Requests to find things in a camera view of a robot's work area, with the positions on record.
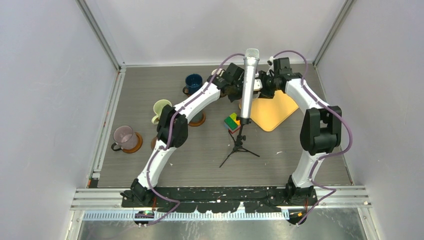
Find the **yellow tray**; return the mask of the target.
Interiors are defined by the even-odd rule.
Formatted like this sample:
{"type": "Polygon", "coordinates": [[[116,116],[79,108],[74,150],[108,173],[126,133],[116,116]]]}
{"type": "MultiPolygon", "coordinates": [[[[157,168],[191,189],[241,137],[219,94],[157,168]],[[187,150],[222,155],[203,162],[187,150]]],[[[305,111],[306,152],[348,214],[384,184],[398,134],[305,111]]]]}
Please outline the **yellow tray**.
{"type": "Polygon", "coordinates": [[[298,108],[290,96],[277,90],[272,99],[256,98],[252,101],[250,119],[262,130],[271,132],[298,108]]]}

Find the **dark blue mug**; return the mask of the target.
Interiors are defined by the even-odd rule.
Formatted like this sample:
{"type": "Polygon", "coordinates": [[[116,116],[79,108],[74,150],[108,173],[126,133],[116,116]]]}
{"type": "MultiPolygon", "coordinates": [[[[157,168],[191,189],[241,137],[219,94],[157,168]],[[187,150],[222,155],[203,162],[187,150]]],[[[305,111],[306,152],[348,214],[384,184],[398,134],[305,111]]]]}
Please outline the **dark blue mug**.
{"type": "Polygon", "coordinates": [[[188,75],[185,78],[185,87],[183,87],[182,92],[186,96],[191,96],[196,91],[198,91],[202,86],[203,86],[202,76],[197,73],[193,73],[188,75]]]}

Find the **brown wooden coaster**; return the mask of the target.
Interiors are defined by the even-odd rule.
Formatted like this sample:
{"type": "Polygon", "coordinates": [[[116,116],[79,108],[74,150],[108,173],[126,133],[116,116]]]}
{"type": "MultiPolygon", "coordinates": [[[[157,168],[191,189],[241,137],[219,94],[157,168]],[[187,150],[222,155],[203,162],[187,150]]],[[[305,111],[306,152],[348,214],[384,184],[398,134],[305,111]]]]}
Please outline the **brown wooden coaster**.
{"type": "Polygon", "coordinates": [[[124,153],[126,153],[126,154],[133,154],[133,153],[137,152],[142,147],[142,145],[143,145],[143,138],[142,138],[142,136],[138,132],[136,132],[135,135],[137,137],[137,145],[134,148],[131,148],[131,149],[124,149],[124,148],[122,148],[121,150],[124,153]]]}
{"type": "Polygon", "coordinates": [[[189,122],[188,123],[188,125],[189,126],[191,126],[191,127],[199,127],[199,126],[201,126],[204,122],[205,122],[205,120],[206,120],[206,115],[205,115],[205,113],[203,112],[203,119],[202,119],[202,121],[200,121],[200,122],[197,122],[197,123],[194,123],[194,122],[189,122]]]}

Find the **light green mug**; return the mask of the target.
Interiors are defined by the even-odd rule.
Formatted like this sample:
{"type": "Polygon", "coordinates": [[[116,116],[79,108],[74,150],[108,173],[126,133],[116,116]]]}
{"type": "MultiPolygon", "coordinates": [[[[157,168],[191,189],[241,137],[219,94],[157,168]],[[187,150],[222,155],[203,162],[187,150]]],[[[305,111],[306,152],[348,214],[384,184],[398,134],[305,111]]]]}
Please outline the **light green mug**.
{"type": "Polygon", "coordinates": [[[165,106],[172,106],[172,103],[167,99],[160,99],[153,105],[154,117],[151,119],[151,123],[157,125],[160,121],[162,110],[165,106]]]}

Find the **dark walnut wooden coaster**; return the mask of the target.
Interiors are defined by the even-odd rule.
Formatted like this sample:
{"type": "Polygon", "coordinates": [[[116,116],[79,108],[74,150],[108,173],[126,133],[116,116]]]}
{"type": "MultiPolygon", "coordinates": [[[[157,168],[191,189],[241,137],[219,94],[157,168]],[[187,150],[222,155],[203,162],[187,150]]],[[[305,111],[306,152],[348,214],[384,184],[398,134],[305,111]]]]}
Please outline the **dark walnut wooden coaster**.
{"type": "Polygon", "coordinates": [[[151,142],[150,142],[150,147],[152,150],[154,150],[155,146],[156,146],[156,141],[158,140],[157,137],[154,137],[151,142]]]}

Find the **mauve purple mug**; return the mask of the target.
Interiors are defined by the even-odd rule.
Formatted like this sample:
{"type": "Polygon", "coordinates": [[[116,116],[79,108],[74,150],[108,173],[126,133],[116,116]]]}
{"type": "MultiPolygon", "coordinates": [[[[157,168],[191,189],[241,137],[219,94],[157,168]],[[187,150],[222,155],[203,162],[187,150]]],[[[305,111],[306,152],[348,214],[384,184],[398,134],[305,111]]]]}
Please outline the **mauve purple mug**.
{"type": "Polygon", "coordinates": [[[132,151],[139,144],[139,138],[132,127],[123,125],[118,127],[113,133],[111,149],[117,151],[132,151]]]}

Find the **pink cream mug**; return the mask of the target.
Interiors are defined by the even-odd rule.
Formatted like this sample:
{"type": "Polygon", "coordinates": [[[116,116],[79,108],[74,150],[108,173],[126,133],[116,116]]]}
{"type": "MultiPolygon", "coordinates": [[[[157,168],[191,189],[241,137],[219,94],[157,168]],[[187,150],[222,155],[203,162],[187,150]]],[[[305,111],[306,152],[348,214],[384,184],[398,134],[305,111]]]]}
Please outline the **pink cream mug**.
{"type": "Polygon", "coordinates": [[[263,85],[261,80],[259,78],[256,78],[254,80],[254,85],[253,85],[253,94],[252,94],[253,99],[257,99],[260,96],[262,87],[263,85]]]}

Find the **cream yellow mug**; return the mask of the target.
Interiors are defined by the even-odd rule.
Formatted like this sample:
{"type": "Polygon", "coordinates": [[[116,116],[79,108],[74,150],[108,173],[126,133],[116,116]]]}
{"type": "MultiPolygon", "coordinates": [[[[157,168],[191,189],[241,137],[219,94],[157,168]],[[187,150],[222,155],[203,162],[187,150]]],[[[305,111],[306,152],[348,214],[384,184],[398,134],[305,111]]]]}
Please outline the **cream yellow mug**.
{"type": "Polygon", "coordinates": [[[224,73],[225,70],[223,68],[216,68],[211,72],[211,75],[215,76],[215,78],[221,78],[224,73]]]}

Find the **dark green mug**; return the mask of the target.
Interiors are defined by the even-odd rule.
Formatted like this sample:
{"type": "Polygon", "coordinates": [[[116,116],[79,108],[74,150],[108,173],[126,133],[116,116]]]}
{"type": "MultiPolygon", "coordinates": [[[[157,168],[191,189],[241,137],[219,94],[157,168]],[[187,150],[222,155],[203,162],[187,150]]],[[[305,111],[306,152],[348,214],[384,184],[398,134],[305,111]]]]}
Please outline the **dark green mug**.
{"type": "Polygon", "coordinates": [[[198,123],[198,122],[201,122],[202,121],[202,119],[203,119],[203,112],[201,111],[201,112],[198,112],[192,119],[191,119],[191,122],[192,123],[198,123]]]}

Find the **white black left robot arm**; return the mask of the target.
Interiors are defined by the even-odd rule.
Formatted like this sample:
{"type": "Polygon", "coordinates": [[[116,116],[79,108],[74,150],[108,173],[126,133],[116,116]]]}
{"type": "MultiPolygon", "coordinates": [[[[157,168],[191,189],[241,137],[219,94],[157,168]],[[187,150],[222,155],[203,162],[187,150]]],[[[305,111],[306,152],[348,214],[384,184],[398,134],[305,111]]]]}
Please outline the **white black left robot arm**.
{"type": "Polygon", "coordinates": [[[156,197],[154,190],[165,165],[188,139],[189,123],[227,90],[239,87],[243,74],[241,67],[231,63],[226,69],[216,69],[206,82],[198,74],[186,78],[184,88],[188,98],[162,108],[152,154],[130,189],[121,193],[122,207],[148,207],[153,203],[156,197]]]}

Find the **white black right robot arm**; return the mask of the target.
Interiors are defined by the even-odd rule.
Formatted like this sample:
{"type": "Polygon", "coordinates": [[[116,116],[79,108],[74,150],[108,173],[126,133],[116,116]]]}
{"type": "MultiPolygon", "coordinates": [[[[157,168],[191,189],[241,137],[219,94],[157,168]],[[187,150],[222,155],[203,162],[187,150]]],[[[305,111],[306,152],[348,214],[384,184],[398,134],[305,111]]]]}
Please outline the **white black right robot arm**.
{"type": "Polygon", "coordinates": [[[333,152],[341,143],[342,110],[331,106],[308,86],[301,73],[293,72],[287,57],[268,60],[269,70],[260,71],[258,78],[262,88],[259,97],[272,99],[276,92],[287,94],[304,114],[299,140],[303,152],[299,163],[285,185],[285,202],[299,205],[311,199],[314,193],[312,181],[320,167],[320,159],[333,152]]]}

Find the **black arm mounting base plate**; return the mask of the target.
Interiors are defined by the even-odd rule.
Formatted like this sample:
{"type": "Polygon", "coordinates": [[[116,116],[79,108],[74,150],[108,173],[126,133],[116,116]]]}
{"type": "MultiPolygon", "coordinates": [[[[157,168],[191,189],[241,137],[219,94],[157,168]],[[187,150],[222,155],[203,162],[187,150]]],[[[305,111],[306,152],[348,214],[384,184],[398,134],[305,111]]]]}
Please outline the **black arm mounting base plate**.
{"type": "Polygon", "coordinates": [[[305,210],[317,201],[315,189],[286,190],[277,186],[234,187],[156,187],[151,190],[121,192],[124,208],[153,208],[160,213],[234,213],[244,207],[247,213],[272,213],[278,207],[294,206],[305,210]]]}

